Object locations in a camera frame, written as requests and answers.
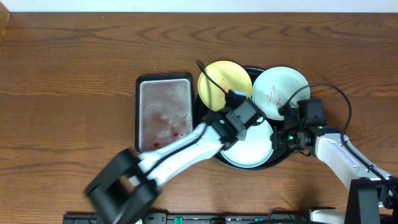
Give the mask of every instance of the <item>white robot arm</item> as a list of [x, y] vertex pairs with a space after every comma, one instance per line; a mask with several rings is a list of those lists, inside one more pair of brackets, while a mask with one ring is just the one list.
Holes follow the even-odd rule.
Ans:
[[[320, 101], [305, 100], [299, 101], [298, 105], [303, 104], [306, 107], [317, 103]], [[289, 119], [285, 114], [284, 124], [274, 128], [271, 136], [274, 150], [279, 150], [280, 147], [291, 151], [308, 148], [313, 156], [328, 165], [345, 187], [350, 189], [345, 219], [342, 218], [344, 213], [318, 210], [311, 213], [312, 220], [336, 223], [341, 223], [342, 220], [349, 220], [348, 223], [365, 223], [363, 220], [369, 223], [374, 223], [375, 220], [380, 222], [379, 204], [388, 207], [389, 202], [394, 199], [393, 193], [384, 183], [390, 181], [391, 175], [374, 165], [372, 168], [382, 178], [371, 172], [358, 156], [366, 164], [372, 164], [371, 161], [345, 136], [344, 140], [351, 151], [348, 150], [341, 142], [338, 128], [317, 126], [326, 125], [323, 112], [316, 115], [316, 119], [309, 119], [308, 115], [304, 115], [304, 125], [300, 122], [303, 118], [300, 110], [294, 113], [298, 117]], [[159, 195], [160, 188], [167, 181], [195, 163], [213, 157], [220, 150], [229, 149], [236, 141], [244, 140], [247, 128], [256, 125], [261, 116], [265, 117], [248, 99], [233, 111], [211, 114], [192, 133], [162, 149], [144, 152], [137, 157], [131, 151], [125, 150], [87, 186], [85, 193], [105, 223], [135, 223], [148, 212]], [[121, 182], [122, 176], [127, 176], [129, 183], [135, 188], [132, 193]], [[367, 187], [365, 192], [361, 190], [362, 186]]]

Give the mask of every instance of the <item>white wall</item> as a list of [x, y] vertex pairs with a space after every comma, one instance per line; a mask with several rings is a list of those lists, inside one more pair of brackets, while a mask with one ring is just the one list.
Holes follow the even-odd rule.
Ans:
[[11, 12], [398, 12], [398, 0], [0, 0]]

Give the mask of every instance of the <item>yellow plate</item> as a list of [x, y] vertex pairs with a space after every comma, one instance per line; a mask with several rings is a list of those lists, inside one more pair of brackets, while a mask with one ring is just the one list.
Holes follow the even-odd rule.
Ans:
[[[248, 98], [251, 96], [251, 79], [240, 65], [228, 61], [219, 61], [207, 66], [205, 72], [226, 92], [228, 90], [236, 90], [245, 92]], [[198, 92], [201, 100], [211, 110], [218, 111], [225, 107], [225, 94], [212, 84], [203, 73], [199, 76]]]

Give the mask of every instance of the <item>black tray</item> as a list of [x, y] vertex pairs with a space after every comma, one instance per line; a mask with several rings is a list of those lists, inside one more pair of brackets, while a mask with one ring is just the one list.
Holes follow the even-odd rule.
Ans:
[[[144, 152], [139, 147], [139, 102], [140, 102], [140, 85], [144, 81], [156, 81], [156, 80], [175, 80], [175, 79], [187, 79], [191, 87], [191, 102], [194, 102], [193, 98], [193, 83], [192, 76], [190, 73], [176, 73], [176, 74], [158, 74], [158, 75], [143, 75], [136, 80], [136, 127], [135, 127], [135, 141], [134, 146], [138, 152]], [[192, 106], [192, 129], [197, 125], [195, 122], [195, 108]]]
[[[243, 67], [245, 69], [245, 71], [247, 71], [247, 73], [250, 76], [250, 79], [252, 81], [252, 83], [254, 83], [254, 81], [256, 81], [257, 77], [263, 72], [265, 71], [263, 68], [257, 68], [257, 67]], [[199, 124], [201, 119], [207, 114], [209, 113], [211, 110], [204, 104], [204, 102], [202, 102], [202, 100], [200, 99], [199, 95], [196, 97], [195, 99], [195, 104], [193, 105], [193, 110], [194, 110], [194, 123], [195, 124]], [[278, 124], [281, 123], [281, 121], [276, 121], [273, 119], [269, 119], [266, 118], [266, 121], [271, 125], [271, 127], [277, 126]], [[238, 167], [230, 162], [228, 162], [223, 155], [221, 155], [221, 153], [217, 153], [214, 157], [222, 162], [223, 164], [236, 168], [236, 169], [241, 169], [241, 170], [262, 170], [262, 169], [266, 169], [266, 168], [270, 168], [273, 167], [275, 165], [277, 165], [278, 163], [282, 162], [284, 159], [286, 159], [289, 155], [291, 154], [291, 152], [289, 151], [274, 151], [270, 158], [263, 164], [256, 166], [256, 167], [252, 167], [252, 168], [243, 168], [243, 167]]]

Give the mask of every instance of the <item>white plate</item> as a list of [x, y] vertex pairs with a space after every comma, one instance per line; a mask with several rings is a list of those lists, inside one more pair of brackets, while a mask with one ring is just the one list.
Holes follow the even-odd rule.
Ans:
[[[282, 121], [278, 108], [301, 87], [308, 85], [304, 76], [288, 67], [275, 67], [261, 73], [253, 84], [253, 101], [265, 112], [268, 118]], [[295, 107], [298, 100], [310, 98], [309, 88], [300, 91], [290, 101], [290, 106]]]
[[274, 131], [267, 121], [251, 126], [244, 141], [238, 141], [231, 149], [221, 151], [224, 158], [242, 168], [252, 168], [265, 163], [274, 150], [269, 139]]

